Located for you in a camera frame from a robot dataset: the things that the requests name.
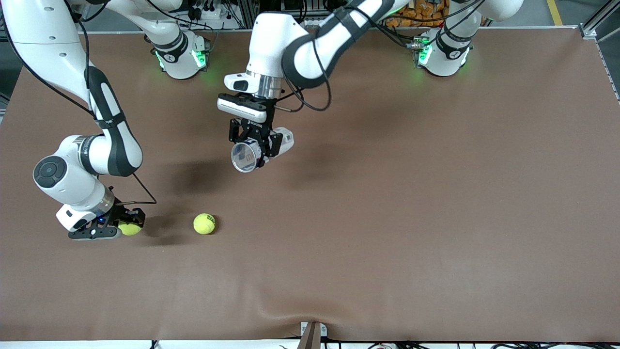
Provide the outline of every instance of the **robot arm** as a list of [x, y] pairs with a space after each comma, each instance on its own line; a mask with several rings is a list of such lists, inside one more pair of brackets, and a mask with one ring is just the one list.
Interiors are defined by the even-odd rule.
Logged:
[[187, 79], [206, 69], [209, 41], [189, 30], [181, 30], [170, 17], [158, 11], [172, 11], [182, 0], [109, 0], [106, 8], [129, 19], [144, 31], [155, 48], [161, 68], [175, 79]]
[[[126, 210], [98, 179], [129, 176], [142, 164], [142, 150], [107, 78], [86, 60], [63, 0], [4, 0], [9, 38], [21, 59], [41, 79], [86, 102], [100, 135], [73, 135], [36, 165], [37, 186], [64, 204], [56, 214], [72, 238], [114, 238], [120, 224], [141, 226], [140, 209]], [[32, 25], [34, 18], [37, 25]]]
[[[457, 48], [443, 49], [447, 57], [443, 61], [450, 61], [450, 68], [456, 67], [452, 73], [464, 63], [471, 37], [480, 25], [480, 14], [472, 12], [479, 9], [489, 18], [504, 20], [514, 15], [522, 2], [451, 1], [450, 10], [455, 12], [470, 4], [476, 5], [461, 11], [460, 16], [450, 17], [442, 29], [436, 29], [438, 40], [434, 45], [449, 47], [446, 42], [450, 40], [457, 43]], [[231, 151], [233, 165], [241, 172], [250, 172], [294, 144], [289, 130], [280, 128], [279, 132], [272, 129], [275, 102], [280, 96], [283, 78], [286, 77], [299, 88], [314, 88], [325, 83], [344, 51], [371, 27], [369, 18], [377, 22], [407, 3], [408, 0], [352, 0], [326, 17], [315, 34], [309, 34], [289, 15], [260, 14], [250, 39], [250, 60], [246, 72], [224, 78], [226, 87], [239, 94], [220, 94], [218, 98], [220, 110], [237, 116], [231, 120], [229, 132], [229, 140], [235, 143]], [[445, 41], [441, 40], [444, 34], [448, 36]]]
[[418, 37], [430, 45], [414, 53], [415, 65], [437, 76], [455, 74], [465, 64], [482, 16], [502, 21], [514, 16], [522, 3], [523, 0], [450, 1], [451, 17], [446, 19], [445, 25]]

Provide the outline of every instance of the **yellow tennis ball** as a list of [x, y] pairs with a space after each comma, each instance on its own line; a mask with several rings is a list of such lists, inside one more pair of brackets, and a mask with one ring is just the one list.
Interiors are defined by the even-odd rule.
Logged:
[[215, 230], [215, 218], [208, 213], [201, 213], [194, 218], [194, 230], [199, 234], [209, 234]]
[[127, 236], [136, 235], [140, 232], [140, 230], [142, 230], [142, 228], [138, 224], [123, 222], [118, 223], [118, 228], [120, 229], [121, 233], [123, 233], [123, 235]]

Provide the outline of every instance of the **wire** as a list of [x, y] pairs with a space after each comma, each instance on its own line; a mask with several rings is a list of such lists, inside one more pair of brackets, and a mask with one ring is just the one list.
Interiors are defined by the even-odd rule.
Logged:
[[[301, 96], [301, 99], [304, 99], [304, 94], [301, 92], [303, 90], [305, 90], [305, 89], [304, 88], [300, 88], [300, 89], [297, 90], [297, 93], [299, 93], [299, 95]], [[294, 95], [295, 95], [295, 93], [291, 92], [291, 93], [287, 94], [284, 97], [278, 98], [278, 100], [276, 102], [280, 102], [280, 101], [282, 101], [282, 100], [284, 100], [286, 98], [289, 98], [290, 96], [294, 96]], [[281, 109], [281, 110], [285, 111], [285, 112], [298, 112], [301, 109], [304, 109], [304, 104], [303, 103], [301, 103], [301, 105], [298, 108], [296, 108], [296, 109], [291, 109], [291, 110], [288, 110], [288, 111], [286, 109]]]
[[301, 7], [299, 8], [299, 19], [297, 23], [302, 23], [304, 20], [306, 20], [306, 16], [308, 14], [308, 4], [306, 0], [300, 0], [300, 1], [301, 1]]
[[422, 22], [422, 23], [426, 23], [426, 22], [434, 22], [434, 21], [436, 21], [436, 20], [445, 20], [445, 19], [448, 19], [448, 18], [450, 18], [450, 17], [456, 16], [456, 15], [458, 15], [459, 13], [461, 13], [461, 12], [463, 12], [463, 11], [468, 10], [469, 8], [471, 8], [473, 5], [477, 4], [478, 2], [484, 2], [484, 1], [485, 1], [485, 0], [475, 0], [475, 1], [474, 1], [474, 2], [472, 2], [471, 4], [469, 4], [469, 5], [465, 6], [464, 8], [462, 8], [462, 9], [460, 9], [460, 10], [456, 11], [455, 13], [451, 13], [451, 14], [448, 14], [447, 16], [443, 16], [443, 17], [439, 17], [439, 18], [435, 18], [435, 19], [417, 19], [417, 18], [414, 18], [414, 17], [402, 16], [402, 15], [399, 15], [399, 14], [393, 14], [393, 15], [390, 15], [390, 16], [385, 17], [384, 19], [390, 19], [390, 18], [402, 18], [402, 19], [414, 20], [414, 21], [416, 21], [416, 22]]
[[95, 14], [94, 14], [94, 15], [92, 15], [92, 16], [90, 16], [90, 17], [88, 17], [87, 19], [83, 19], [81, 22], [90, 22], [92, 19], [94, 19], [95, 17], [99, 16], [99, 14], [100, 14], [100, 13], [101, 13], [104, 9], [105, 9], [105, 7], [106, 7], [106, 5], [107, 5], [107, 4], [108, 4], [107, 2], [106, 2], [106, 3], [104, 3], [104, 5], [103, 5], [103, 6], [101, 6], [101, 7], [97, 10], [97, 12], [95, 12]]
[[166, 16], [166, 17], [172, 18], [172, 19], [174, 19], [174, 20], [180, 20], [181, 22], [188, 23], [188, 24], [200, 25], [200, 26], [202, 26], [202, 27], [204, 27], [204, 28], [208, 28], [209, 30], [215, 30], [215, 29], [213, 29], [211, 26], [206, 25], [206, 24], [201, 24], [201, 23], [193, 23], [193, 22], [190, 22], [189, 20], [185, 20], [185, 19], [181, 19], [181, 18], [176, 18], [176, 17], [174, 17], [174, 16], [170, 15], [169, 13], [164, 12], [164, 11], [163, 11], [162, 9], [160, 9], [159, 7], [155, 6], [155, 4], [153, 4], [153, 2], [152, 2], [151, 0], [146, 0], [146, 2], [148, 2], [148, 3], [149, 3], [149, 5], [151, 5], [153, 8], [155, 8], [155, 10], [159, 11], [161, 14], [163, 14], [163, 15], [164, 15], [164, 16]]
[[[300, 93], [300, 92], [301, 92], [301, 91], [303, 91], [303, 90], [305, 90], [305, 89], [304, 89], [304, 88], [300, 88], [300, 89], [298, 89], [298, 90], [297, 90], [297, 92], [299, 92], [299, 93]], [[287, 95], [286, 95], [286, 96], [284, 96], [284, 97], [280, 97], [280, 98], [278, 98], [277, 102], [283, 101], [283, 100], [285, 100], [286, 98], [289, 98], [290, 96], [293, 96], [294, 94], [295, 94], [295, 93], [292, 93], [292, 92], [291, 92], [291, 93], [287, 94]]]
[[65, 93], [62, 93], [59, 89], [55, 88], [54, 86], [52, 86], [50, 83], [48, 83], [47, 81], [45, 81], [39, 74], [37, 74], [29, 65], [28, 63], [26, 63], [26, 61], [19, 55], [19, 52], [17, 52], [17, 49], [15, 47], [15, 43], [13, 42], [13, 40], [11, 39], [11, 34], [9, 33], [9, 29], [6, 25], [6, 20], [4, 19], [4, 14], [1, 16], [2, 20], [4, 22], [4, 31], [6, 33], [6, 37], [7, 40], [9, 41], [11, 48], [13, 49], [13, 51], [15, 51], [15, 55], [17, 56], [17, 58], [19, 59], [19, 61], [23, 64], [23, 66], [26, 68], [26, 70], [28, 70], [30, 72], [30, 74], [32, 74], [37, 80], [41, 81], [41, 83], [43, 83], [45, 86], [47, 86], [48, 88], [50, 88], [52, 91], [54, 91], [55, 93], [58, 93], [61, 97], [65, 98], [67, 101], [73, 103], [75, 106], [77, 106], [78, 108], [82, 109], [83, 111], [87, 112], [90, 116], [95, 117], [95, 114], [93, 113], [92, 110], [84, 107], [82, 104], [78, 103], [75, 99], [67, 96]]
[[319, 52], [316, 50], [316, 36], [312, 39], [312, 48], [314, 49], [314, 56], [316, 57], [316, 61], [319, 64], [319, 68], [321, 69], [321, 73], [323, 74], [323, 77], [325, 78], [325, 86], [327, 87], [327, 104], [325, 104], [324, 107], [319, 108], [319, 107], [315, 107], [312, 104], [308, 103], [305, 101], [305, 99], [303, 98], [303, 96], [300, 96], [301, 92], [297, 92], [296, 90], [299, 90], [299, 87], [294, 86], [294, 84], [288, 79], [288, 77], [286, 76], [286, 74], [284, 74], [284, 81], [286, 81], [286, 84], [288, 85], [288, 87], [291, 89], [291, 91], [293, 92], [293, 94], [295, 95], [295, 97], [297, 97], [297, 99], [299, 99], [299, 101], [306, 107], [317, 111], [317, 112], [322, 112], [322, 111], [326, 111], [327, 108], [329, 108], [329, 106], [332, 104], [332, 88], [329, 84], [329, 78], [327, 77], [327, 73], [325, 72], [325, 68], [323, 68], [323, 63], [321, 63], [321, 58], [319, 57]]
[[435, 36], [435, 38], [431, 41], [429, 41], [427, 43], [427, 45], [432, 44], [433, 42], [437, 41], [437, 39], [439, 39], [443, 34], [449, 33], [451, 32], [454, 28], [458, 27], [461, 23], [465, 22], [465, 20], [467, 20], [469, 18], [469, 16], [471, 16], [473, 13], [475, 13], [478, 8], [480, 8], [482, 6], [482, 4], [484, 3], [485, 0], [478, 0], [478, 5], [476, 7], [474, 7], [474, 10], [471, 11], [470, 13], [468, 13], [465, 17], [463, 17], [461, 20], [459, 20], [455, 25], [453, 25], [452, 27], [448, 28], [447, 26], [444, 27], [444, 30], [440, 30], [437, 32], [437, 35]]
[[232, 16], [232, 18], [234, 18], [235, 22], [237, 22], [237, 25], [239, 26], [240, 29], [245, 29], [246, 27], [243, 25], [243, 22], [239, 19], [239, 17], [237, 16], [237, 13], [233, 10], [233, 5], [230, 3], [230, 0], [223, 0], [226, 3], [226, 7], [228, 8], [228, 13], [230, 13], [230, 15]]
[[380, 32], [382, 32], [385, 36], [387, 36], [390, 40], [392, 40], [396, 45], [400, 46], [400, 47], [406, 47], [407, 45], [401, 40], [400, 37], [398, 37], [398, 35], [396, 35], [396, 37], [398, 38], [398, 41], [396, 41], [396, 39], [389, 35], [383, 26], [377, 24], [366, 12], [360, 10], [357, 7], [353, 7], [353, 6], [344, 6], [345, 9], [349, 9], [349, 10], [354, 10], [357, 11], [357, 13], [363, 15], [364, 17], [366, 17], [366, 19], [368, 20], [368, 23], [370, 23], [370, 25], [372, 25], [373, 27], [379, 29]]
[[89, 64], [91, 62], [91, 45], [88, 41], [88, 33], [86, 33], [86, 28], [84, 28], [84, 24], [82, 22], [78, 22], [82, 32], [84, 33], [84, 43], [86, 44], [86, 65], [84, 69], [84, 79], [86, 80], [86, 89], [91, 89], [91, 73], [90, 69], [88, 69]]
[[224, 29], [224, 22], [222, 22], [222, 28], [218, 29], [218, 32], [215, 34], [215, 39], [213, 39], [213, 44], [209, 48], [209, 53], [215, 50], [215, 43], [218, 42], [219, 32], [222, 31], [222, 29]]
[[155, 197], [153, 197], [153, 195], [151, 194], [151, 192], [146, 189], [146, 186], [144, 184], [142, 184], [142, 181], [138, 178], [138, 176], [135, 173], [131, 174], [140, 184], [140, 186], [142, 186], [142, 189], [144, 189], [144, 191], [146, 191], [146, 194], [149, 194], [149, 196], [151, 197], [151, 200], [153, 201], [125, 201], [125, 202], [119, 202], [116, 204], [116, 206], [123, 206], [123, 205], [137, 205], [137, 204], [144, 204], [144, 205], [155, 205], [157, 204], [157, 199], [155, 199]]

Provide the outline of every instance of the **brown mat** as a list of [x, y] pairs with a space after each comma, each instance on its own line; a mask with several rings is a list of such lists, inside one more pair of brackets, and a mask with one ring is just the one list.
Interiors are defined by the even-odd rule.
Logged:
[[[443, 79], [369, 33], [331, 109], [279, 112], [296, 145], [252, 174], [216, 109], [249, 34], [221, 34], [187, 81], [141, 35], [91, 41], [159, 204], [135, 237], [69, 240], [32, 169], [98, 129], [22, 74], [0, 129], [2, 340], [290, 337], [303, 320], [341, 340], [620, 340], [620, 107], [577, 30], [481, 30]], [[200, 212], [216, 234], [192, 230]]]

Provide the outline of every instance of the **green led light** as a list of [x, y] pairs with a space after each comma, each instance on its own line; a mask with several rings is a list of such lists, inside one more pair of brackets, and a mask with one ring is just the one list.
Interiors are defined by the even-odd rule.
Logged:
[[198, 65], [199, 68], [202, 68], [206, 65], [206, 59], [205, 59], [204, 52], [202, 51], [196, 52], [192, 50], [192, 56], [194, 57], [194, 60], [196, 61], [196, 64]]
[[424, 48], [421, 52], [420, 52], [420, 58], [419, 58], [419, 63], [424, 65], [426, 63], [428, 63], [428, 57], [430, 57], [430, 54], [433, 52], [433, 47], [431, 45], [427, 46], [426, 48]]
[[157, 57], [157, 60], [159, 61], [159, 66], [164, 69], [164, 64], [161, 61], [161, 57], [159, 56], [159, 53], [157, 51], [155, 51], [155, 56]]

